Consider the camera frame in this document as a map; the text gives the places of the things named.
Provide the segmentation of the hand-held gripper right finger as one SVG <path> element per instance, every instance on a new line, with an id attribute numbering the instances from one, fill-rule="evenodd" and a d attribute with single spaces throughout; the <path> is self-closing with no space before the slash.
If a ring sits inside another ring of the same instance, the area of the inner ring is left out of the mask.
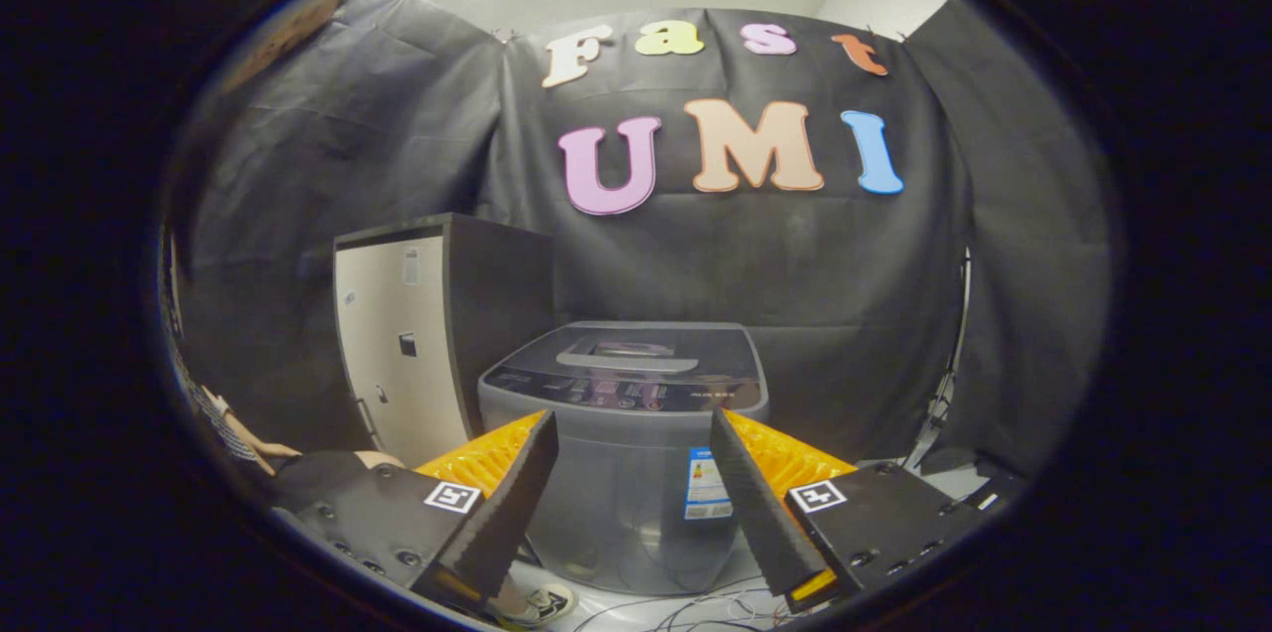
<path id="1" fill-rule="evenodd" d="M 903 465 L 848 464 L 731 409 L 714 411 L 710 449 L 759 574 L 794 613 L 913 579 L 987 519 Z"/>

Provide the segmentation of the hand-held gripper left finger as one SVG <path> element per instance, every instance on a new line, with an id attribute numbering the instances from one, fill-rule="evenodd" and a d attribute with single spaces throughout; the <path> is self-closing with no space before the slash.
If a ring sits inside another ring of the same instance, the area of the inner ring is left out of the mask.
<path id="1" fill-rule="evenodd" d="M 368 576 L 448 605 L 497 596 L 558 457 L 557 418 L 532 411 L 408 469 L 315 455 L 282 473 L 273 516 Z"/>

